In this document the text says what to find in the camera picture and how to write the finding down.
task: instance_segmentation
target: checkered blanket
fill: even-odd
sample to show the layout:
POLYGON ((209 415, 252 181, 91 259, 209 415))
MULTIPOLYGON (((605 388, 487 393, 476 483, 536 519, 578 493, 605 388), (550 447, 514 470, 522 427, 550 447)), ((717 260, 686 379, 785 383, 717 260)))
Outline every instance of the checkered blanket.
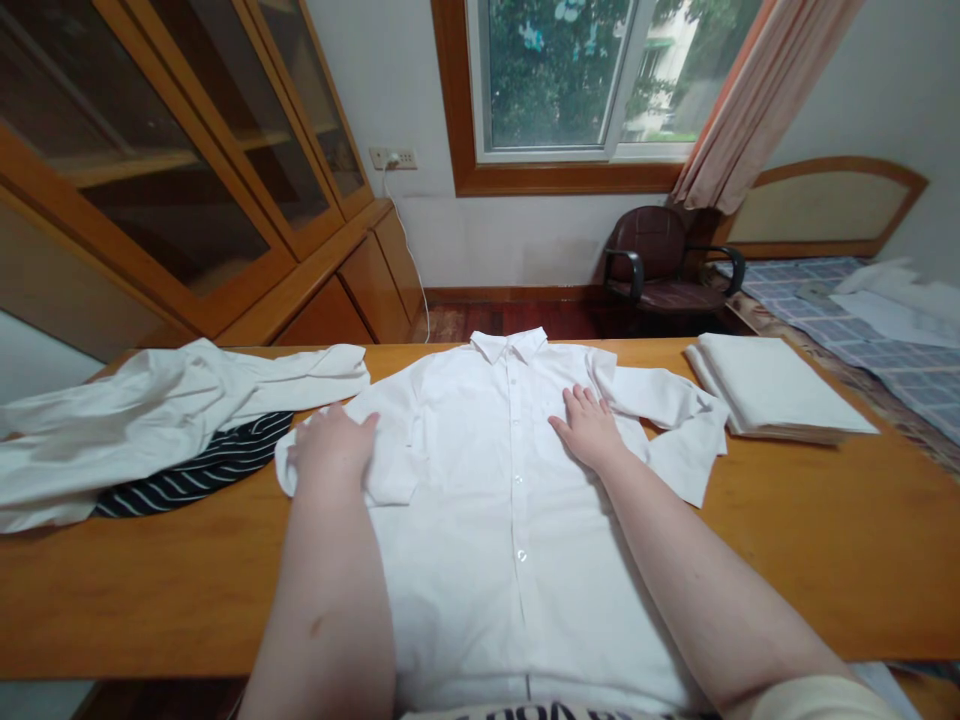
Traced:
MULTIPOLYGON (((839 305, 796 296, 805 283, 832 288, 862 266, 851 257, 750 262, 742 289, 845 363, 876 375, 897 399, 960 445, 960 350, 890 340, 839 305)), ((732 272, 729 263, 717 263, 716 269, 727 277, 732 272)))

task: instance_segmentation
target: forearm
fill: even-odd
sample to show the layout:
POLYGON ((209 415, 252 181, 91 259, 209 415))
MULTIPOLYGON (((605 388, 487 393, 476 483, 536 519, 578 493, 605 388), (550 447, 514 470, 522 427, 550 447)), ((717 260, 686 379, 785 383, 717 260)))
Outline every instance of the forearm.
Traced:
POLYGON ((802 617, 626 449, 598 469, 640 574, 720 709, 808 675, 853 678, 802 617))
POLYGON ((391 716, 393 626, 359 488, 356 481, 297 489, 242 719, 391 716))

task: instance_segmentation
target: pink curtain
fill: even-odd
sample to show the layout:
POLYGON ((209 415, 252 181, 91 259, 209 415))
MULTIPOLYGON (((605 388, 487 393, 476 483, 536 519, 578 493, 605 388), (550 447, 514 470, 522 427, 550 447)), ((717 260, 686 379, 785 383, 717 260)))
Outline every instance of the pink curtain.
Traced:
POLYGON ((768 0, 739 73, 721 92, 673 196, 736 212, 826 67, 863 0, 768 0))

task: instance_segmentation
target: striped fabric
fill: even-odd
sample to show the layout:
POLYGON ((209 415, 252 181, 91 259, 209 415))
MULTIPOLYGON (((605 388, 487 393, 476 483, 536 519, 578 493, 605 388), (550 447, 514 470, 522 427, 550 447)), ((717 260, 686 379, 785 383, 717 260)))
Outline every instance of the striped fabric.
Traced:
POLYGON ((215 433, 197 457, 143 480, 107 488, 93 515, 140 517, 176 510, 252 475, 273 459, 273 448, 290 429, 292 412, 268 413, 215 433))

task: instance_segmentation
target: chair armrest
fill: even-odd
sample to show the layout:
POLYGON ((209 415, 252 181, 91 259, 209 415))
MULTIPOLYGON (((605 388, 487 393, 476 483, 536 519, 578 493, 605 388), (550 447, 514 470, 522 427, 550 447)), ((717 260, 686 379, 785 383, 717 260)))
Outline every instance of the chair armrest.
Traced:
POLYGON ((607 255, 607 262, 603 270, 603 284, 614 295, 639 302, 640 295, 643 293, 643 260, 632 250, 604 250, 603 252, 607 255), (627 258, 633 267, 633 276, 630 278, 629 295, 610 283, 610 271, 613 269, 613 261, 618 255, 627 258))
POLYGON ((743 253, 736 248, 726 247, 725 245, 687 245, 685 250, 705 250, 706 252, 722 252, 733 262, 733 276, 730 278, 730 284, 723 294, 730 297, 740 291, 743 285, 743 276, 747 272, 747 261, 743 258, 743 253))

